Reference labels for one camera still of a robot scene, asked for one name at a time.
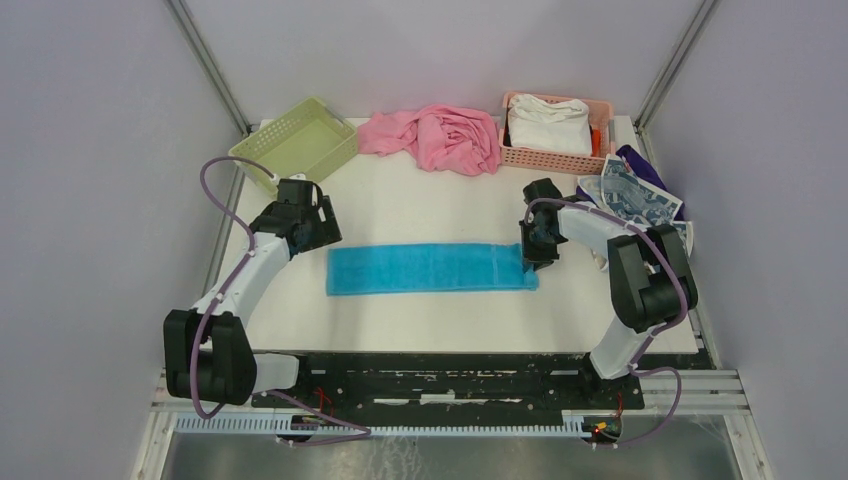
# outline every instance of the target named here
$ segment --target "black motor joint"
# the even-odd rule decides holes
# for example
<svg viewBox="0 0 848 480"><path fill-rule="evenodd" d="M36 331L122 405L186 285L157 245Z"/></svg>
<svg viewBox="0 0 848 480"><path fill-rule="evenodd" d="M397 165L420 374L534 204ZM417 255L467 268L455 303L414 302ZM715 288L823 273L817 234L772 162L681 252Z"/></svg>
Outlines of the black motor joint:
<svg viewBox="0 0 848 480"><path fill-rule="evenodd" d="M281 180L277 199L250 223L250 230L285 238L292 256L342 239L330 197L308 180Z"/></svg>
<svg viewBox="0 0 848 480"><path fill-rule="evenodd" d="M571 195L562 198L562 193L550 178L543 178L524 187L524 203L530 205L534 200L552 199L569 202L588 200L582 195ZM521 252L524 271L539 270L550 266L559 260L557 245L568 241L560 235L559 210L562 205L550 202L538 202L531 207L533 219L527 223L519 222L521 226Z"/></svg>

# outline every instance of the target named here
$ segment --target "red wire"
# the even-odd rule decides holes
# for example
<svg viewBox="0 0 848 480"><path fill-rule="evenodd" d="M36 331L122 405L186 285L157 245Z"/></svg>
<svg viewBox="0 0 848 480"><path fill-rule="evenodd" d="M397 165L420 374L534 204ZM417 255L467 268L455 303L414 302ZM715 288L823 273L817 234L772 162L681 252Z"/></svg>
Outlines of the red wire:
<svg viewBox="0 0 848 480"><path fill-rule="evenodd" d="M622 412L624 412L624 399L621 392L618 392L618 410L615 412L615 418L620 418Z"/></svg>
<svg viewBox="0 0 848 480"><path fill-rule="evenodd" d="M324 390L321 387L315 389L315 393L320 396L320 403L318 404L318 411L324 413Z"/></svg>
<svg viewBox="0 0 848 480"><path fill-rule="evenodd" d="M324 395L324 398L326 398L326 399L327 399L327 403L329 403L329 404L330 404L330 416L332 417L332 416L333 416L333 414L334 414L334 413L336 413L336 407L334 407L334 406L333 406L333 401L332 401L332 400L330 400L330 397L328 397L328 396Z"/></svg>

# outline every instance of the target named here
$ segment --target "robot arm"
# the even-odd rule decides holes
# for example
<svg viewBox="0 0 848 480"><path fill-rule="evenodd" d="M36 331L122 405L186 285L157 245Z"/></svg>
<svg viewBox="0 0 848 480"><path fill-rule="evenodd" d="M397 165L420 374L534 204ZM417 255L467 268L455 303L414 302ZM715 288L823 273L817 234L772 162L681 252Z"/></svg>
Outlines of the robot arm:
<svg viewBox="0 0 848 480"><path fill-rule="evenodd" d="M524 189L524 196L528 204L562 197L550 179L531 183ZM576 195L564 200L594 207L588 199ZM521 222L525 269L551 265L559 259L557 245L568 240L588 246L609 262L616 316L601 342L584 358L580 372L590 392L601 390L629 374L630 362L653 332L680 313L680 300L645 242L624 226L586 210L544 202L537 203L532 213L532 221ZM663 225L645 232L674 271L688 307L694 308L698 292L677 231Z"/></svg>
<svg viewBox="0 0 848 480"><path fill-rule="evenodd" d="M198 355L198 394L201 400L241 405L251 393L269 388L288 388L296 377L297 358L277 354L253 354L245 325L274 277L298 253L341 240L330 203L318 185L305 180L282 180L277 199L251 222L253 254L232 283L225 285L248 246L212 289L189 310L172 310L164 323L165 374L168 393L191 398L189 362L193 340L203 313L211 311L203 341L212 349Z"/></svg>

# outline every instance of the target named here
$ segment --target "plastic basket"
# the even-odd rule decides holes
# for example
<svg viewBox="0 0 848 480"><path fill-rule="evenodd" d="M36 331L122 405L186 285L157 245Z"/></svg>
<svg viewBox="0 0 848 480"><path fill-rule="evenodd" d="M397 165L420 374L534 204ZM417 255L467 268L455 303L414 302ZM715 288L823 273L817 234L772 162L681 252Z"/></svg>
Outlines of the plastic basket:
<svg viewBox="0 0 848 480"><path fill-rule="evenodd" d="M501 160L505 165L551 172L572 173L575 175L597 175L604 168L604 161L610 152L615 152L615 143L610 141L609 126L614 115L612 104L598 100L580 99L589 106L589 125L601 132L601 146L597 156L571 155L568 153L547 152L523 147L510 146L508 110L509 100L520 92L504 95L504 114L500 129ZM573 100L569 97L536 95L548 103Z"/></svg>
<svg viewBox="0 0 848 480"><path fill-rule="evenodd" d="M303 173L320 182L358 151L356 127L317 97L309 97L282 117L230 149L230 155L255 160L288 178ZM277 189L256 167L239 164L272 197Z"/></svg>

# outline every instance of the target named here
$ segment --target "folded white clothing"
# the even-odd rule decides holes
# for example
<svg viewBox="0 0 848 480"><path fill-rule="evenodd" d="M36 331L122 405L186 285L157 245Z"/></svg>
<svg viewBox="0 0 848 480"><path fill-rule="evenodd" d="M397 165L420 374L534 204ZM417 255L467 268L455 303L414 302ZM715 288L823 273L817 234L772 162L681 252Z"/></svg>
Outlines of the folded white clothing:
<svg viewBox="0 0 848 480"><path fill-rule="evenodd" d="M515 95L509 101L508 121L513 147L592 154L589 106L580 100L547 103L527 93Z"/></svg>

